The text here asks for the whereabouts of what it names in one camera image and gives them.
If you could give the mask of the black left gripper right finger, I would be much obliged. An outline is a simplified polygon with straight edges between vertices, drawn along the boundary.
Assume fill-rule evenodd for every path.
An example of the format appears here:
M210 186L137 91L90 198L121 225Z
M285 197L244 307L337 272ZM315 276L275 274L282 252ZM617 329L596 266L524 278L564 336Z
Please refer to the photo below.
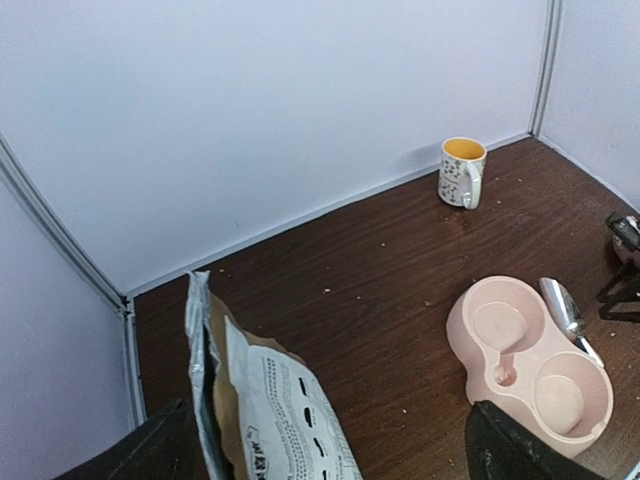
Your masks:
M561 455L491 401L473 404L465 426L472 480L599 479Z

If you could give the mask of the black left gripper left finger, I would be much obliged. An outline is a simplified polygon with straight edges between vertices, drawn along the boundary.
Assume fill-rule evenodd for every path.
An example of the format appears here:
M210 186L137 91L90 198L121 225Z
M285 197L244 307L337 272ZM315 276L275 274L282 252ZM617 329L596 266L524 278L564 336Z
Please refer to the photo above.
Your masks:
M189 401L175 399L94 458L59 475L81 479L206 479Z

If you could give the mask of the pink double pet bowl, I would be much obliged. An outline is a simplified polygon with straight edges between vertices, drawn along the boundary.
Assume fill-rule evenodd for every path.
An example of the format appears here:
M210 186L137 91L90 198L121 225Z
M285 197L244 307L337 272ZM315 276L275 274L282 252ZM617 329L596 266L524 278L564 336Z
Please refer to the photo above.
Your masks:
M614 405L607 372L566 338L529 284L477 281L452 307L446 335L470 403L493 402L568 458L606 429Z

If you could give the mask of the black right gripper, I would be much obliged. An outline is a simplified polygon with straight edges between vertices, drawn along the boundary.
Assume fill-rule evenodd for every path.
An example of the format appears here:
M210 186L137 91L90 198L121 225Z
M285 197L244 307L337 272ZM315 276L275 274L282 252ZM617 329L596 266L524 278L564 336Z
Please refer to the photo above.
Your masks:
M614 311L623 304L639 302L639 220L633 215L612 212L605 224L613 234L612 245L623 265L596 294L602 320L639 322L639 311Z

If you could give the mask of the brown pet food bag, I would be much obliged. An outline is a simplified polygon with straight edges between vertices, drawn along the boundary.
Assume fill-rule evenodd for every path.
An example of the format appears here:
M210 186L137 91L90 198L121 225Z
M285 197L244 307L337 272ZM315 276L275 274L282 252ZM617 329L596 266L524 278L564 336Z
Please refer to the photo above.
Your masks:
M210 478L361 478L314 373L276 340L242 329L210 292L206 272L189 275L185 333Z

